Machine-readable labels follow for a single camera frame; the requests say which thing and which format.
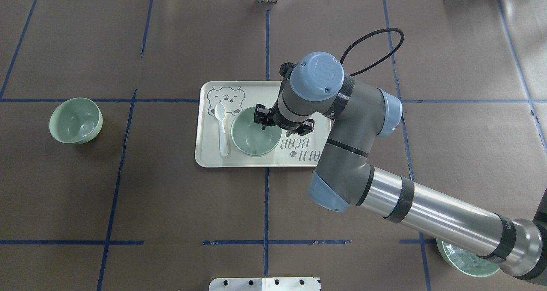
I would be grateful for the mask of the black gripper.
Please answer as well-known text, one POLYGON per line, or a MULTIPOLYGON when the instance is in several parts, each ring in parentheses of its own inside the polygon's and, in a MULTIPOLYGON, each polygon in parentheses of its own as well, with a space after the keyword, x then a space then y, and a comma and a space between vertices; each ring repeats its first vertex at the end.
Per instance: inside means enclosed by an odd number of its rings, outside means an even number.
POLYGON ((288 135, 305 136, 315 129, 315 120, 312 118, 297 117, 291 121, 281 114, 277 107, 266 108, 262 104, 256 104, 254 110, 254 123, 258 125, 279 126, 288 135))

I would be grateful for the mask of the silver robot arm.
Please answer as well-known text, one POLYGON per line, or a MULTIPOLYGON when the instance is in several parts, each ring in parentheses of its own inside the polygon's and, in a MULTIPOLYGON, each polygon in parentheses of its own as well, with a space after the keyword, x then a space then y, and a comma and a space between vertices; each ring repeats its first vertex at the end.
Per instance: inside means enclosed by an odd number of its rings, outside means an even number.
POLYGON ((309 197, 342 213, 356 206, 457 246, 508 275, 546 285, 546 179, 534 105, 402 103, 314 52, 281 65, 262 129, 303 139, 313 115, 334 125, 315 162, 309 197))

